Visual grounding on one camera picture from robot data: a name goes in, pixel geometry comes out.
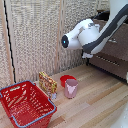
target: wooden floor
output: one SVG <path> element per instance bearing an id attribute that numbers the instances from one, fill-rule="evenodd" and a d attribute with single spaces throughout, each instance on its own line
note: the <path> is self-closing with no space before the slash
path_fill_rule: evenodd
<path id="1" fill-rule="evenodd" d="M 64 96 L 60 85 L 59 78 L 66 74 L 78 81 L 77 95 L 73 99 Z M 127 84 L 92 66 L 82 65 L 52 78 L 58 83 L 57 99 L 53 100 L 57 112 L 48 128 L 110 128 L 128 102 Z M 2 106 L 0 128 L 13 128 Z"/>

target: wicker wall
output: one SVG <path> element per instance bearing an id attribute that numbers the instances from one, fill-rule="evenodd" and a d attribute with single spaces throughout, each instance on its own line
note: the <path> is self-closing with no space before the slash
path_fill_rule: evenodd
<path id="1" fill-rule="evenodd" d="M 40 71 L 52 75 L 55 70 L 60 0 L 10 0 L 9 7 L 18 81 L 38 80 Z"/>
<path id="2" fill-rule="evenodd" d="M 0 0 L 0 88 L 12 84 L 14 79 L 4 13 L 4 4 Z"/>
<path id="3" fill-rule="evenodd" d="M 71 31 L 78 21 L 96 14 L 98 0 L 5 1 L 16 82 L 27 79 L 36 81 L 40 71 L 52 75 L 85 63 L 81 58 L 81 50 L 64 49 L 60 39 L 62 33 Z M 61 15 L 60 10 L 63 10 L 65 15 Z"/>
<path id="4" fill-rule="evenodd" d="M 98 9 L 99 10 L 109 10 L 109 2 L 108 2 L 108 0 L 99 0 Z"/>

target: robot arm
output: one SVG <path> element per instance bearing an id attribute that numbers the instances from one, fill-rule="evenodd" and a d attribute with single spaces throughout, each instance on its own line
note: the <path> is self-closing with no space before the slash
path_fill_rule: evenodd
<path id="1" fill-rule="evenodd" d="M 83 49 L 86 56 L 100 52 L 128 18 L 128 0 L 109 0 L 109 4 L 109 20 L 100 32 L 91 19 L 83 20 L 62 37 L 62 46 L 67 49 Z"/>

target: plastic basket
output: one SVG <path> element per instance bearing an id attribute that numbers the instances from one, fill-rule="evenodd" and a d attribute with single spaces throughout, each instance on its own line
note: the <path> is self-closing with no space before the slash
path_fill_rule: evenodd
<path id="1" fill-rule="evenodd" d="M 0 101 L 15 128 L 47 128 L 56 106 L 30 81 L 0 89 Z"/>

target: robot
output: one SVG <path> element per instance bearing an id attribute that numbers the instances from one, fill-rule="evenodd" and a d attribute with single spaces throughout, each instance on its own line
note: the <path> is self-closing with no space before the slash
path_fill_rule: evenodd
<path id="1" fill-rule="evenodd" d="M 82 20 L 62 37 L 62 46 L 67 49 L 83 49 L 83 58 L 92 58 L 93 54 L 100 52 L 128 18 L 128 0 L 109 0 L 109 5 L 109 20 L 100 32 L 99 26 L 93 20 Z M 128 128 L 128 103 L 111 128 Z"/>

